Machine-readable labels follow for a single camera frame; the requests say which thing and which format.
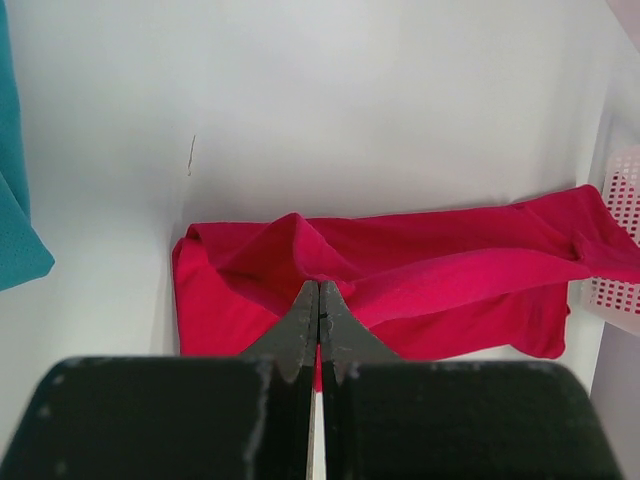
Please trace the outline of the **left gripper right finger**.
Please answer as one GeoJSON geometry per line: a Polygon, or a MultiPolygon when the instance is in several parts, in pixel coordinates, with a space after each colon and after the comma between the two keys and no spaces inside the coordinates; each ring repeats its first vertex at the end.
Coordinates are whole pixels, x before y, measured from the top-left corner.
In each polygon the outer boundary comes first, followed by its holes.
{"type": "Polygon", "coordinates": [[[573,373],[549,361],[409,362],[319,288],[330,479],[619,479],[573,373]]]}

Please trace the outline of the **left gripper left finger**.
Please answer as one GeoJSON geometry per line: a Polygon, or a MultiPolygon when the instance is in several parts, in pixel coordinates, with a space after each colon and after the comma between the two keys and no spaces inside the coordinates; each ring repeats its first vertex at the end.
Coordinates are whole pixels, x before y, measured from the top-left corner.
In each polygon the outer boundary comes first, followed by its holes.
{"type": "Polygon", "coordinates": [[[233,357],[71,357],[37,386],[5,479],[305,479],[319,287],[233,357]]]}

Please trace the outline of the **red t shirt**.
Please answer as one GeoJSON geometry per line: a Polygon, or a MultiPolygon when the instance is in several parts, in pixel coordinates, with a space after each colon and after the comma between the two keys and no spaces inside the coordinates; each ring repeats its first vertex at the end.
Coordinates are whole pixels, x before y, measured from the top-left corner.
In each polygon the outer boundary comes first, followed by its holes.
{"type": "Polygon", "coordinates": [[[406,359],[509,345],[555,359],[568,285],[606,265],[608,211],[582,186],[507,206],[369,218],[191,225],[172,253],[180,350],[235,355],[307,281],[406,359]]]}

